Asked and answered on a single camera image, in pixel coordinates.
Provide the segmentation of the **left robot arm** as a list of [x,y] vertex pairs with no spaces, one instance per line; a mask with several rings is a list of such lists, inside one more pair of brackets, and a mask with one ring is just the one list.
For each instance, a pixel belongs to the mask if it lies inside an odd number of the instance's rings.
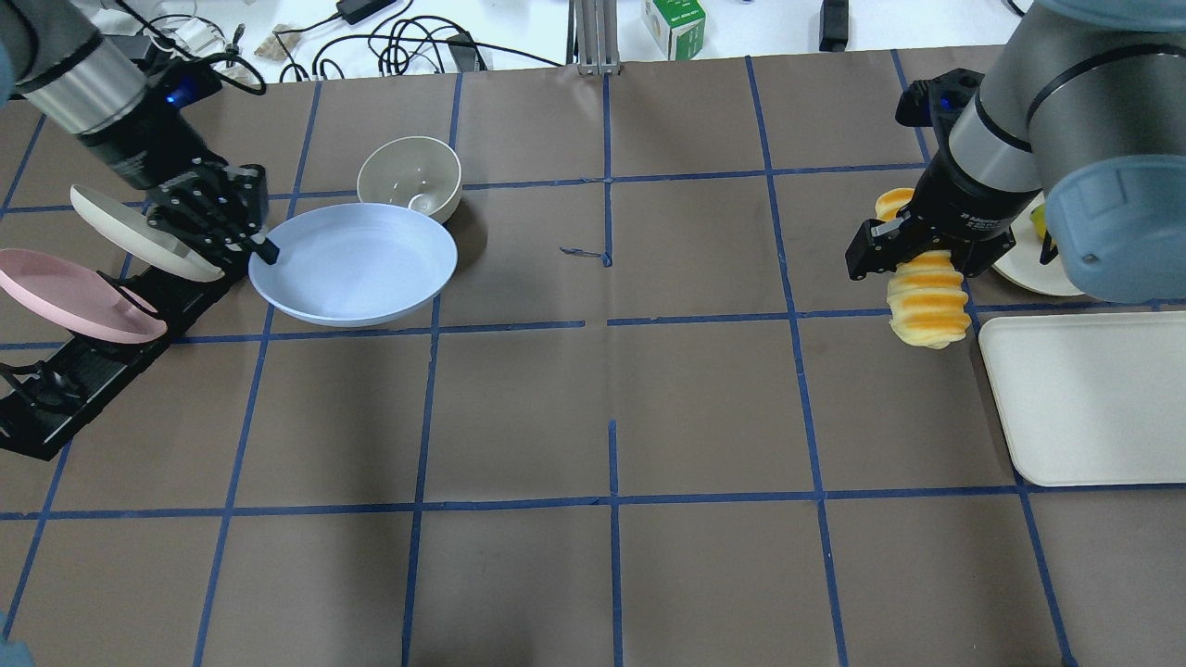
[[234,166],[181,109],[219,91],[213,59],[147,75],[69,1],[4,2],[4,90],[34,104],[149,202],[149,225],[215,263],[274,263],[266,170]]

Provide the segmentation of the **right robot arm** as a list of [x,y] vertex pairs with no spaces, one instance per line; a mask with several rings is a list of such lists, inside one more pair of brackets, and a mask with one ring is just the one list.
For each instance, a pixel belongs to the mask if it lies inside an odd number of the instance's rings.
[[890,222],[866,220],[852,280],[945,250],[978,277],[1013,250],[1041,195],[1052,258],[1104,301],[1182,299],[1181,1],[1035,1],[990,72],[912,83],[895,119],[938,150]]

